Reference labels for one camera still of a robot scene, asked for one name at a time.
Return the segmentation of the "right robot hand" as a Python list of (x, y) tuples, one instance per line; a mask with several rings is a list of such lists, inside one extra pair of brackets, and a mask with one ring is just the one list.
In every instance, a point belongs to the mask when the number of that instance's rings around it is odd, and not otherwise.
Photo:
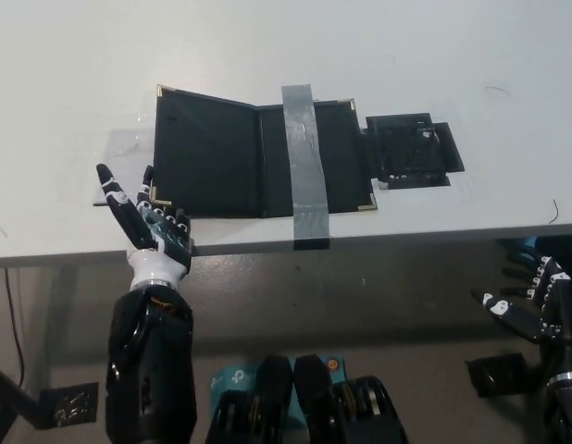
[(503, 274), (522, 281), (499, 294), (473, 289), (472, 298), (500, 326), (538, 345), (548, 385), (572, 381), (572, 277), (552, 256), (531, 247), (510, 251)]

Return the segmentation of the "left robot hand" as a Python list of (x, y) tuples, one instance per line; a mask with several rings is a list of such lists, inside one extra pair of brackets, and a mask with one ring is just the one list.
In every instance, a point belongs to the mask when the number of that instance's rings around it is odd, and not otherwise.
[(127, 250), (133, 270), (131, 288), (163, 285), (177, 290), (192, 264), (190, 218), (151, 200), (154, 168), (150, 165), (134, 200), (107, 165), (97, 165), (96, 172), (106, 204), (131, 245)]

